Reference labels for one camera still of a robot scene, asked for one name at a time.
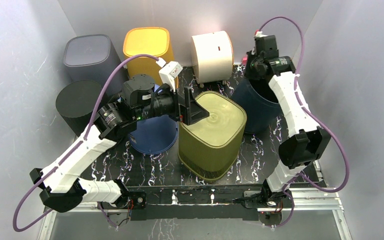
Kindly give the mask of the blue plastic bin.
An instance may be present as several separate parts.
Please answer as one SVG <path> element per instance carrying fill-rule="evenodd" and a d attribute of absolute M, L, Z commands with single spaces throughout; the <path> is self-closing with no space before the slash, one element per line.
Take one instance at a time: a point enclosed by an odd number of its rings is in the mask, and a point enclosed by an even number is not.
<path fill-rule="evenodd" d="M 123 90 L 124 99 L 134 109 L 137 118 L 136 129 L 128 134 L 128 139 L 142 154 L 160 154 L 168 150 L 178 137 L 177 123 L 155 109 L 161 96 L 158 88 L 154 83 L 128 82 Z"/>

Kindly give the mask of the dark navy bin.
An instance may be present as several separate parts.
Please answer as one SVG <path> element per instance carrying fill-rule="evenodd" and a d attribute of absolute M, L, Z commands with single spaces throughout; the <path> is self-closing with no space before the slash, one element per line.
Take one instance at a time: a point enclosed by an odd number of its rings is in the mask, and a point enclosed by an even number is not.
<path fill-rule="evenodd" d="M 242 77 L 230 99 L 246 113 L 244 132 L 257 134 L 265 131 L 269 125 L 281 116 L 281 106 L 263 81 L 249 80 Z"/>

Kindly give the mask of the olive green mesh basket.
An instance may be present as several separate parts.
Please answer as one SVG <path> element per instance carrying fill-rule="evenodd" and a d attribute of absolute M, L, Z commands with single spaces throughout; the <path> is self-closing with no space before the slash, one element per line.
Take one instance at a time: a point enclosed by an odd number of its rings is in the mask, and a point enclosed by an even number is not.
<path fill-rule="evenodd" d="M 195 99 L 209 116 L 191 125 L 178 124 L 178 158 L 196 176 L 214 182 L 237 159 L 247 114 L 240 105 L 215 91 L 202 92 Z"/>

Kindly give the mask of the orange mesh waste basket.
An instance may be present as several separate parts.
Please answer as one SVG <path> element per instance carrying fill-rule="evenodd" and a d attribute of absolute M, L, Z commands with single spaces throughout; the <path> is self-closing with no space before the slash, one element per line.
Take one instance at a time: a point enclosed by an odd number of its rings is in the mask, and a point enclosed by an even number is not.
<path fill-rule="evenodd" d="M 167 63 L 174 61 L 170 33 L 163 27 L 138 27 L 131 29 L 125 35 L 123 54 L 127 59 L 139 54 L 148 54 L 164 59 Z M 149 57 L 138 57 L 126 64 L 129 77 L 145 74 L 152 77 L 157 85 L 163 82 L 159 75 L 161 69 L 156 60 Z"/>

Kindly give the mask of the grey mesh waste basket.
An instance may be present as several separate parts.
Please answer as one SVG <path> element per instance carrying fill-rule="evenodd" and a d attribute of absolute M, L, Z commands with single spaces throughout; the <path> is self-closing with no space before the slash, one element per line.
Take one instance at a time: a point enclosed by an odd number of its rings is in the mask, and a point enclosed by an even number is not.
<path fill-rule="evenodd" d="M 77 36 L 65 46 L 63 64 L 73 82 L 91 80 L 105 85 L 122 63 L 111 39 L 105 34 Z"/>

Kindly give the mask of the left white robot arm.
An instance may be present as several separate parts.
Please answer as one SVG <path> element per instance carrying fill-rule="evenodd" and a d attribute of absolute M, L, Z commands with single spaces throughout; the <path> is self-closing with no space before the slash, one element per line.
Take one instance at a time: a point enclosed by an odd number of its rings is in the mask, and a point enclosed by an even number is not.
<path fill-rule="evenodd" d="M 119 179 L 93 181 L 81 173 L 101 154 L 137 129 L 139 121 L 168 116 L 192 125 L 210 114 L 193 97 L 190 87 L 179 95 L 169 84 L 155 86 L 152 77 L 138 74 L 123 84 L 114 101 L 101 106 L 81 136 L 45 168 L 30 172 L 34 185 L 41 189 L 42 203 L 59 213 L 81 203 L 106 202 L 117 208 L 143 208 L 146 194 L 129 191 Z"/>

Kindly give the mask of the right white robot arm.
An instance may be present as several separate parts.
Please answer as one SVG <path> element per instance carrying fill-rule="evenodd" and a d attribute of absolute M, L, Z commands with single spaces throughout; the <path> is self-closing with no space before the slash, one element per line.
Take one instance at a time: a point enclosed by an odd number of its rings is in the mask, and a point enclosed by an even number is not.
<path fill-rule="evenodd" d="M 261 193 L 254 194 L 267 207 L 275 207 L 287 193 L 289 184 L 313 161 L 318 160 L 331 136 L 304 111 L 305 100 L 296 82 L 299 73 L 289 56 L 280 56 L 274 35 L 257 31 L 255 46 L 248 51 L 244 77 L 267 100 L 275 100 L 288 127 L 288 138 L 278 147 L 279 161 L 263 182 Z"/>

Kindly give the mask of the small red block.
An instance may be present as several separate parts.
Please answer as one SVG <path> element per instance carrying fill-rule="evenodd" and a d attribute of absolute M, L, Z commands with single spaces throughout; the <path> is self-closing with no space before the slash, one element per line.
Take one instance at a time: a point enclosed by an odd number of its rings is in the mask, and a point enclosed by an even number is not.
<path fill-rule="evenodd" d="M 247 61 L 248 61 L 248 57 L 247 57 L 247 56 L 244 56 L 244 57 L 242 58 L 241 63 L 242 63 L 243 65 L 246 65 L 246 64 L 247 64 Z"/>

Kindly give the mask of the white curved plastic object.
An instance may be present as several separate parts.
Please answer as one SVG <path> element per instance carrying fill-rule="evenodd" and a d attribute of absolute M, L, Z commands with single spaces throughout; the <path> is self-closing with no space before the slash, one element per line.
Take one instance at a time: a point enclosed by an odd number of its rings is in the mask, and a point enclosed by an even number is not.
<path fill-rule="evenodd" d="M 191 60 L 200 88 L 221 81 L 224 85 L 233 71 L 234 51 L 226 31 L 215 31 L 191 37 Z"/>

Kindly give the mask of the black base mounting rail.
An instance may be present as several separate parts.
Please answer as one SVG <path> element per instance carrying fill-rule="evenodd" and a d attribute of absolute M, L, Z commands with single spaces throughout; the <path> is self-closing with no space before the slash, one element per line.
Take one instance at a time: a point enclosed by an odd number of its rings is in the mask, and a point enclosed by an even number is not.
<path fill-rule="evenodd" d="M 129 186 L 144 197 L 134 203 L 132 221 L 156 219 L 242 219 L 257 221 L 261 212 L 275 211 L 263 203 L 262 185 L 162 185 Z"/>

